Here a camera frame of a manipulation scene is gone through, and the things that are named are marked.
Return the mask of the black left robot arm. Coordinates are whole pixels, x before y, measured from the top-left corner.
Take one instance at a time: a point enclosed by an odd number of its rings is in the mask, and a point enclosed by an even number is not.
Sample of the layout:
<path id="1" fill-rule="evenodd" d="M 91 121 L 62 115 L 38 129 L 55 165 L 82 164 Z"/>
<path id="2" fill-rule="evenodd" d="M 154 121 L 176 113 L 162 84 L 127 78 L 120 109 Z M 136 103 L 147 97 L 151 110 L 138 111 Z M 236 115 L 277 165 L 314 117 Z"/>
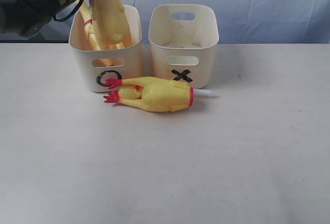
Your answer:
<path id="1" fill-rule="evenodd" d="M 64 22 L 84 0 L 1 0 L 1 34 L 34 37 L 50 21 Z"/>

